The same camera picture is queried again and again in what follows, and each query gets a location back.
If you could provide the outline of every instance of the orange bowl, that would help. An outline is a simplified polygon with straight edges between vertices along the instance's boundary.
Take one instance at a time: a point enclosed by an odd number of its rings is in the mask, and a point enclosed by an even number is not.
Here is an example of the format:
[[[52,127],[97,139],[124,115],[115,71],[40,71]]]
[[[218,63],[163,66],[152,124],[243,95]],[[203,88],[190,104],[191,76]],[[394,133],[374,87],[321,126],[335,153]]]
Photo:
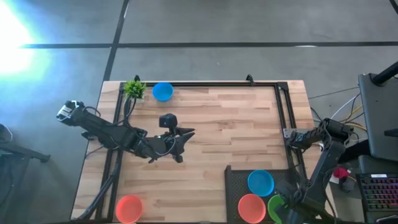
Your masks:
[[[247,194],[238,203],[238,212],[248,223],[259,223],[266,216],[267,210],[264,201],[257,195]]]
[[[116,205],[116,217],[123,224],[135,223],[142,211],[141,199],[135,195],[124,196]]]

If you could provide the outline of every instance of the wooden tabletop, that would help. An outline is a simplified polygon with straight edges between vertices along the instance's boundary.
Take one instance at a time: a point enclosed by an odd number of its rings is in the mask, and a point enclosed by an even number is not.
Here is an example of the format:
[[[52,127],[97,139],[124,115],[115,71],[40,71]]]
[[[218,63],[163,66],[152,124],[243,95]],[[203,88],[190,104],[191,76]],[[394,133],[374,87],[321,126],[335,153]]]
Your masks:
[[[304,82],[287,82],[297,127],[313,128]],[[104,82],[99,98],[98,110],[110,122],[119,84]],[[148,164],[148,159],[124,153],[117,200],[129,194],[139,196],[144,203],[139,222],[226,222],[227,165],[232,169],[288,168],[273,88],[176,87],[166,103],[156,101],[151,91],[148,88],[144,101],[137,103],[129,120],[132,126],[147,130],[148,136],[162,134],[166,129],[159,127],[159,116],[173,113],[178,126],[195,128],[196,134],[186,143],[181,164],[169,156]],[[99,146],[90,142],[88,152]],[[316,147],[303,155],[308,176],[319,155]],[[82,214],[98,193],[105,157],[102,149],[85,160],[72,217]]]

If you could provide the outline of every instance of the green plant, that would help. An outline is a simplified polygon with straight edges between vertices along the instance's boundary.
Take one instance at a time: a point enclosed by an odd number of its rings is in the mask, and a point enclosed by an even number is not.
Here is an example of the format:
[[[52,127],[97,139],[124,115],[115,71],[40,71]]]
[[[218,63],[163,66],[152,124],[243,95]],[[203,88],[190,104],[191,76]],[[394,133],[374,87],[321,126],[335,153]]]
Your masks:
[[[140,81],[135,80],[127,81],[124,85],[124,92],[129,98],[142,99],[146,88],[146,83],[141,83]]]

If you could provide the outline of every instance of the concrete floor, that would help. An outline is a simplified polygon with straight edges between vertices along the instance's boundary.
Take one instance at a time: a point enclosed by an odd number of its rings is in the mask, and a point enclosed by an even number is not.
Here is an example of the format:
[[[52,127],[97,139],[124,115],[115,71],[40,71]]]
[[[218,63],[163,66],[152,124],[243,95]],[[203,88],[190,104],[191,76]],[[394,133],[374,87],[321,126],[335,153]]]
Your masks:
[[[47,164],[30,163],[9,223],[69,219],[87,142],[80,128],[60,124],[55,115],[66,100],[97,104],[110,53],[10,46],[111,44],[122,3],[0,1],[0,17],[8,16],[0,21],[6,29],[0,36],[0,123],[9,126],[16,143],[51,154]],[[398,15],[388,0],[133,0],[120,42],[397,41],[396,24]],[[311,97],[357,86],[359,74],[380,72],[397,58],[398,47],[389,46],[119,49],[110,80],[134,75],[142,80],[242,80],[250,73],[256,80],[304,80]],[[356,94],[358,89],[310,104],[329,117]],[[336,118],[343,119],[348,110]],[[346,198],[335,196],[337,203]],[[347,220],[358,220],[361,212],[360,207],[350,213],[338,209]]]

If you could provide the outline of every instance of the plastic bowl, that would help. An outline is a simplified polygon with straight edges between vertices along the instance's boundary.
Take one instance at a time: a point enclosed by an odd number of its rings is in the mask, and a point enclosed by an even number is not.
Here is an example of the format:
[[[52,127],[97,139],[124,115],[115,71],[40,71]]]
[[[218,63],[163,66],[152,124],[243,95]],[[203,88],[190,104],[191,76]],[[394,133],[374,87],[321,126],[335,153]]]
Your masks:
[[[280,195],[274,195],[269,201],[268,201],[268,214],[272,218],[273,221],[275,221],[277,224],[282,224],[282,220],[279,218],[279,216],[275,212],[275,208],[278,205],[283,205],[285,202],[282,199]]]
[[[141,199],[135,195],[124,196],[116,205],[116,217],[123,224],[135,223],[142,211]]]
[[[260,197],[268,196],[274,190],[274,178],[265,170],[255,170],[248,177],[250,191]]]
[[[152,94],[156,100],[166,102],[173,95],[173,86],[169,83],[158,83],[152,89]]]
[[[260,197],[247,194],[239,200],[238,212],[245,222],[259,223],[266,216],[267,209]]]

